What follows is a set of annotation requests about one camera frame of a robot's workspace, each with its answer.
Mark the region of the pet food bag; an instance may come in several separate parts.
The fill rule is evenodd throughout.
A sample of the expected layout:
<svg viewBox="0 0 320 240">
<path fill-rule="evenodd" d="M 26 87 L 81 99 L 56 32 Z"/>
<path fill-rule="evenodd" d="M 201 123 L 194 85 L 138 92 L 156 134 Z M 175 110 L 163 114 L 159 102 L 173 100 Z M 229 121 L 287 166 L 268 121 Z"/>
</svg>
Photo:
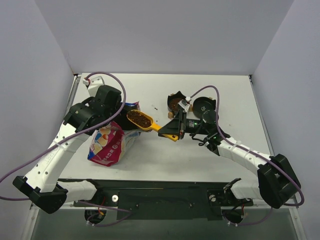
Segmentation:
<svg viewBox="0 0 320 240">
<path fill-rule="evenodd" d="M 113 119 L 93 135 L 87 160 L 105 167 L 118 163 L 141 132 L 141 130 L 123 131 Z"/>
</svg>

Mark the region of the yellow plastic scoop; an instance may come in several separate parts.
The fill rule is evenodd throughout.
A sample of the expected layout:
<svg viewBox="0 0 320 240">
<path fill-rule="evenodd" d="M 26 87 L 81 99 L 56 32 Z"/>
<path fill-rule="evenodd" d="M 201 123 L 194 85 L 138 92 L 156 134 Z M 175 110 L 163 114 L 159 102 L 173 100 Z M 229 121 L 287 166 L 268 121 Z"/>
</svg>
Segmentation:
<svg viewBox="0 0 320 240">
<path fill-rule="evenodd" d="M 179 138 L 176 135 L 173 134 L 162 134 L 160 133 L 160 129 L 162 128 L 156 122 L 153 120 L 152 117 L 147 115 L 146 113 L 140 111 L 140 110 L 130 110 L 126 114 L 127 119 L 132 122 L 134 125 L 136 125 L 141 130 L 147 132 L 147 131 L 155 131 L 158 133 L 160 137 L 165 137 L 167 139 L 170 139 L 174 142 L 176 142 Z"/>
</svg>

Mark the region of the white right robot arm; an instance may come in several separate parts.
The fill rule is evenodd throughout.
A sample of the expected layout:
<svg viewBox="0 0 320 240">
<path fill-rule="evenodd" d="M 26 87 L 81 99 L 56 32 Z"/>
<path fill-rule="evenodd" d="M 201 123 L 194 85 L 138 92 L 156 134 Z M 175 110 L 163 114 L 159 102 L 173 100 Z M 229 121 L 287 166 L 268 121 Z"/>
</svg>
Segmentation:
<svg viewBox="0 0 320 240">
<path fill-rule="evenodd" d="M 289 162 L 282 154 L 272 156 L 250 149 L 217 124 L 215 110 L 207 110 L 199 120 L 187 118 L 179 110 L 176 116 L 158 130 L 159 136 L 176 137 L 179 140 L 189 134 L 191 138 L 204 135 L 199 141 L 214 154 L 230 159 L 257 176 L 257 181 L 235 179 L 224 187 L 224 201 L 230 205 L 242 199 L 259 199 L 270 207 L 279 209 L 288 206 L 288 200 L 301 190 L 301 184 Z"/>
</svg>

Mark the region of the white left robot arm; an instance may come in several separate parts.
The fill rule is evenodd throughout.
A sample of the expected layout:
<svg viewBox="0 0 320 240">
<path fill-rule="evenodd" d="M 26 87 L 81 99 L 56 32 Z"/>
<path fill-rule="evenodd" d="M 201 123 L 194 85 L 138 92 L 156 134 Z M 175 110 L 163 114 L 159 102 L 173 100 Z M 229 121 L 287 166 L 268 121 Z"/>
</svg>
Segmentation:
<svg viewBox="0 0 320 240">
<path fill-rule="evenodd" d="M 48 214 L 67 202 L 86 200 L 92 206 L 102 202 L 101 187 L 94 180 L 58 180 L 89 137 L 92 141 L 87 159 L 111 167 L 124 157 L 140 135 L 138 128 L 127 119 L 129 111 L 140 109 L 138 102 L 123 104 L 121 92 L 108 85 L 94 87 L 89 94 L 87 99 L 69 109 L 52 141 L 54 149 L 42 156 L 25 176 L 13 180 L 18 190 Z"/>
</svg>

